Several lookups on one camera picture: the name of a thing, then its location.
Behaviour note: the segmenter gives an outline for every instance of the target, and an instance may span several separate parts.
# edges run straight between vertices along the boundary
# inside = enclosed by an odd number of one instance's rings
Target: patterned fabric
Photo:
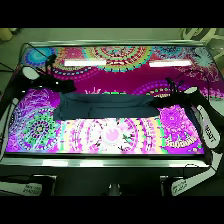
[[[224,99],[224,88],[212,57],[204,47],[106,46],[39,48],[57,55],[54,76],[74,80],[86,94],[169,95],[165,78],[184,80],[180,91],[198,86],[207,96]],[[65,59],[106,60],[105,66],[64,66]],[[186,67],[151,68],[150,61],[188,59]],[[27,49],[23,64],[44,68],[46,58]],[[77,119],[54,122],[59,94],[48,89],[29,90],[11,117],[7,152],[91,154],[203,154],[198,133],[178,105],[160,109],[151,118]]]

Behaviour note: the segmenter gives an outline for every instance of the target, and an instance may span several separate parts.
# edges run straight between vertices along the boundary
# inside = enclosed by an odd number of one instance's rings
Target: folded black cloth
[[[149,106],[153,99],[148,95],[60,93],[54,120],[155,117],[159,110]]]

